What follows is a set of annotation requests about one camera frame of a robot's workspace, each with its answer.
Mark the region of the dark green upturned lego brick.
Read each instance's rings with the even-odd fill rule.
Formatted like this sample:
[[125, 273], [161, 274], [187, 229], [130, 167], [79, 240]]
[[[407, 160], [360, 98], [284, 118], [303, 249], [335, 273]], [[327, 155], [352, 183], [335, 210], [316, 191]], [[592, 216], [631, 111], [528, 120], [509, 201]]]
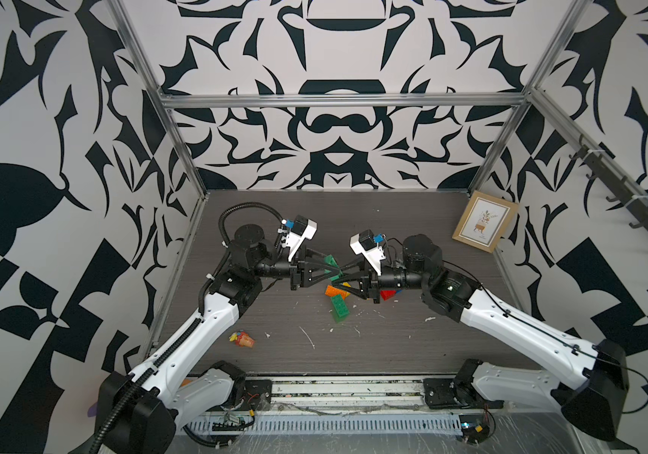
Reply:
[[339, 267], [335, 258], [332, 255], [327, 255], [327, 257], [324, 257], [324, 261], [327, 265], [334, 268], [326, 271], [326, 274], [330, 281], [335, 281], [342, 276], [341, 268]]

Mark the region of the dark green long lego brick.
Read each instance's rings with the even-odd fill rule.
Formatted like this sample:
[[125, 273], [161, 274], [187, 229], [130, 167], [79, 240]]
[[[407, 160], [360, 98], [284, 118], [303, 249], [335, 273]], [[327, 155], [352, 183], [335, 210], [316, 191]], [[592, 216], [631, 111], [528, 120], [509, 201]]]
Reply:
[[341, 295], [335, 295], [331, 298], [331, 303], [333, 306], [333, 319], [336, 323], [343, 322], [350, 315], [346, 300]]

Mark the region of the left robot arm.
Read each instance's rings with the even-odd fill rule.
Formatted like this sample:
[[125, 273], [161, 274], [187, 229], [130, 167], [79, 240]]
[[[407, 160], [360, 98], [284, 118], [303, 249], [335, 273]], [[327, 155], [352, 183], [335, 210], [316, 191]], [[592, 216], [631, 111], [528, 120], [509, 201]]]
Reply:
[[306, 247], [318, 230], [312, 219], [286, 219], [267, 204], [242, 202], [220, 215], [218, 229], [225, 253], [199, 291], [197, 309], [147, 359], [100, 386], [89, 452], [165, 453], [203, 412], [237, 408], [245, 372], [219, 361], [188, 382], [192, 369], [252, 306], [265, 278], [287, 278], [296, 291], [339, 272]]

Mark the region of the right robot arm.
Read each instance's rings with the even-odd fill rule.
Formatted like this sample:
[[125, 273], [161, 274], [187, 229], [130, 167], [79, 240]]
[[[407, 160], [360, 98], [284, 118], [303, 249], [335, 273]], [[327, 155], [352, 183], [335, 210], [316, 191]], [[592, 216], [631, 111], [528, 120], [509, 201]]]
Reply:
[[559, 331], [494, 296], [472, 274], [443, 258], [428, 236], [409, 236], [401, 260], [386, 257], [386, 240], [367, 230], [350, 240], [356, 259], [340, 270], [337, 289], [374, 302], [382, 291], [419, 291], [433, 312], [486, 333], [531, 359], [536, 370], [471, 361], [466, 385], [488, 401], [558, 409], [580, 431], [613, 442], [629, 391], [626, 352], [611, 340], [598, 344]]

